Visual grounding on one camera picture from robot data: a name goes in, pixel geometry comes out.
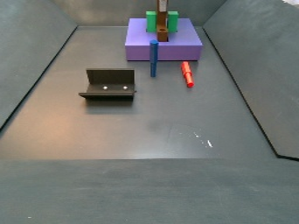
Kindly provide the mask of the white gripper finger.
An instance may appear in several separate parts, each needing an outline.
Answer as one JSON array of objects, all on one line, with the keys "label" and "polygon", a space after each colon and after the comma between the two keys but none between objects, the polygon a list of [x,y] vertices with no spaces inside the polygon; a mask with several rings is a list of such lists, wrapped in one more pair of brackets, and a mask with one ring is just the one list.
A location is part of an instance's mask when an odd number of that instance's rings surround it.
[{"label": "white gripper finger", "polygon": [[167,12],[167,0],[159,0],[159,11]]}]

